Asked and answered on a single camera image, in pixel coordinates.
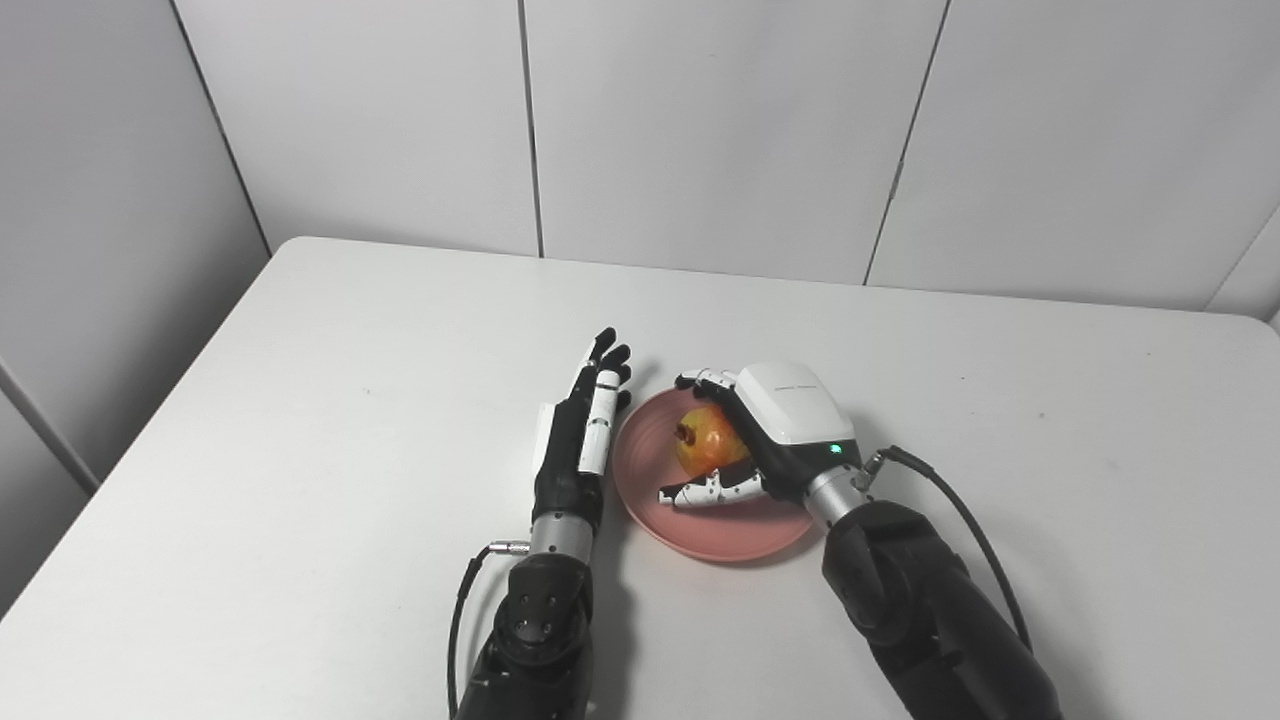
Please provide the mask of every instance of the red fruit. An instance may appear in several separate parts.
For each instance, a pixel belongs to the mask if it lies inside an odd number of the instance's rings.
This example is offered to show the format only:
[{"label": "red fruit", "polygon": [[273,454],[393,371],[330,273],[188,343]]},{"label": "red fruit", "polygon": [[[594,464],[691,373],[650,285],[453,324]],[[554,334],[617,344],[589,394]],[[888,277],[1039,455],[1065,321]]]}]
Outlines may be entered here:
[{"label": "red fruit", "polygon": [[690,477],[705,475],[748,455],[719,406],[690,410],[676,425],[676,460]]}]

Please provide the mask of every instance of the pink bowl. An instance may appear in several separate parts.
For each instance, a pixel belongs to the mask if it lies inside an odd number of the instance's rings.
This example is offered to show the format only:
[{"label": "pink bowl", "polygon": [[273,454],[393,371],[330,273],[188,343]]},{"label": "pink bowl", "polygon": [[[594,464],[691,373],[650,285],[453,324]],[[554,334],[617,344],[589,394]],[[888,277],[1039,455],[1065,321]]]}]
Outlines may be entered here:
[{"label": "pink bowl", "polygon": [[612,474],[627,512],[668,547],[699,560],[759,560],[800,539],[809,514],[760,498],[741,505],[675,510],[658,505],[658,488],[689,479],[676,462],[675,430],[690,410],[705,405],[689,392],[668,389],[635,409],[613,445]]}]

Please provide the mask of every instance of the robotic arm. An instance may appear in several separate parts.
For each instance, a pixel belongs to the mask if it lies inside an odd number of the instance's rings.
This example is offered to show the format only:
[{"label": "robotic arm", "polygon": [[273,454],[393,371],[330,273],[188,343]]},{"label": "robotic arm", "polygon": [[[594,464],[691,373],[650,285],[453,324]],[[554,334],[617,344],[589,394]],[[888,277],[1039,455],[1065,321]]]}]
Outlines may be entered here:
[{"label": "robotic arm", "polygon": [[[911,717],[1061,719],[1029,642],[973,584],[933,525],[865,495],[886,459],[936,478],[932,468],[897,447],[877,452],[864,468],[852,423],[804,365],[762,363],[736,377],[696,370],[681,374],[676,387],[723,409],[756,466],[754,479],[741,482],[804,506],[827,530],[822,574]],[[681,488],[663,488],[659,501],[678,506],[680,495]],[[972,520],[966,509],[961,512]],[[988,551],[980,534],[979,541]],[[1016,605],[1011,611],[1021,625]]]},{"label": "robotic arm", "polygon": [[[507,596],[480,650],[462,705],[465,720],[581,720],[591,689],[591,544],[600,527],[600,477],[616,410],[630,393],[631,350],[607,328],[588,348],[568,397],[556,405],[534,480],[529,543],[488,550],[526,555],[507,575]],[[468,568],[458,602],[479,570]],[[454,643],[451,638],[452,666]],[[452,698],[453,678],[449,676]]]}]

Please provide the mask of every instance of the panel seam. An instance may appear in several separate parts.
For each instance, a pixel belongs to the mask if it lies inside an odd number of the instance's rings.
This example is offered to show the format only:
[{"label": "panel seam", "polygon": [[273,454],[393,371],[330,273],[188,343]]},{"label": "panel seam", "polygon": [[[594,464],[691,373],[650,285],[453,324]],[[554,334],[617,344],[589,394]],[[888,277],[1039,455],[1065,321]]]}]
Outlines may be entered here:
[{"label": "panel seam", "polygon": [[[1231,279],[1231,275],[1235,274],[1235,269],[1240,266],[1240,263],[1243,263],[1244,258],[1249,254],[1251,250],[1253,250],[1253,246],[1258,243],[1258,238],[1262,237],[1262,233],[1267,232],[1267,227],[1270,227],[1271,223],[1276,219],[1277,213],[1280,213],[1280,200],[1276,201],[1275,206],[1271,209],[1271,214],[1267,215],[1267,219],[1262,222],[1262,227],[1260,227],[1258,232],[1254,233],[1253,240],[1251,240],[1249,243],[1244,246],[1244,250],[1240,251],[1240,256],[1235,259],[1235,263],[1231,263],[1231,269],[1228,270],[1225,275],[1222,275],[1222,282],[1217,283],[1217,287],[1213,288],[1212,293],[1210,293],[1208,300],[1204,301],[1204,307],[1201,309],[1202,313],[1207,313],[1210,305],[1212,305],[1213,301],[1217,300],[1217,293],[1222,292],[1222,288],[1226,287],[1226,282]],[[1275,310],[1276,309],[1272,307],[1271,313],[1274,314]]]},{"label": "panel seam", "polygon": [[911,133],[915,131],[915,120],[920,115],[920,104],[924,101],[924,90],[929,85],[929,74],[933,72],[933,59],[938,55],[938,44],[942,42],[942,28],[947,24],[947,14],[951,12],[951,0],[942,6],[942,17],[938,18],[938,32],[933,35],[933,46],[929,49],[929,60],[924,65],[924,77],[920,78],[920,91],[915,95],[915,106],[911,109],[911,119],[906,123],[906,137],[902,138],[902,151],[897,156],[897,167],[893,170],[893,182],[890,183],[888,197],[884,199],[884,211],[881,213],[879,227],[876,228],[876,242],[872,245],[872,254],[867,259],[867,273],[863,275],[863,284],[868,284],[872,278],[872,265],[876,264],[876,252],[879,250],[881,237],[884,234],[884,223],[888,220],[890,206],[897,196],[897,183],[902,177],[902,168],[906,164],[906,149],[911,145]]},{"label": "panel seam", "polygon": [[257,217],[257,208],[253,206],[253,199],[248,193],[248,186],[244,184],[244,173],[241,172],[239,161],[236,160],[236,152],[232,151],[232,141],[227,137],[227,128],[223,126],[223,117],[218,114],[218,105],[214,104],[214,95],[209,90],[209,81],[205,79],[205,70],[200,67],[200,60],[196,58],[196,47],[191,44],[191,35],[187,33],[187,23],[183,22],[182,13],[178,12],[177,0],[169,0],[169,9],[173,10],[173,19],[178,23],[178,32],[182,33],[182,42],[187,46],[187,55],[191,58],[191,65],[196,68],[196,77],[200,79],[200,88],[205,92],[205,102],[209,105],[209,111],[214,115],[214,124],[218,127],[218,135],[223,138],[223,147],[227,150],[227,159],[232,163],[232,172],[236,174],[236,182],[239,183],[241,193],[244,196],[244,204],[248,205],[248,214],[253,218],[253,227],[257,228],[257,237],[262,241],[266,256],[271,258],[271,245],[266,242],[266,233],[262,231],[262,220]]},{"label": "panel seam", "polygon": [[0,395],[9,398],[9,402],[18,410],[18,415],[27,421],[27,425],[45,443],[45,447],[54,455],[54,459],[76,480],[76,484],[84,491],[84,495],[92,497],[97,492],[97,488],[102,486],[102,480],[84,462],[84,459],[76,452],[70,442],[45,418],[40,407],[36,406],[36,401],[27,395],[27,391],[18,384],[18,379],[5,364],[4,357],[0,357]]},{"label": "panel seam", "polygon": [[538,133],[534,132],[534,90],[529,73],[529,29],[525,20],[525,0],[516,0],[520,15],[520,63],[525,74],[525,118],[529,122],[529,170],[534,183],[534,229],[538,234],[538,256],[545,258],[543,246],[543,196],[538,182]]}]

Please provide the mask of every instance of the cable connector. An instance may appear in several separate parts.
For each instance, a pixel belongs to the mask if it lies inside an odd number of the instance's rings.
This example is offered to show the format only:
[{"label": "cable connector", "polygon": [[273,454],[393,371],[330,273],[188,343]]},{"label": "cable connector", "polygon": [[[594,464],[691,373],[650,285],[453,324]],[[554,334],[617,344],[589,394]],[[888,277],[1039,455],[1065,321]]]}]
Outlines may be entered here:
[{"label": "cable connector", "polygon": [[494,555],[529,555],[529,541],[493,541],[489,552]]},{"label": "cable connector", "polygon": [[879,474],[881,468],[884,466],[884,456],[879,451],[872,454],[867,459],[867,462],[854,473],[854,487],[858,492],[865,493],[872,489],[872,483],[876,482],[876,475]]}]

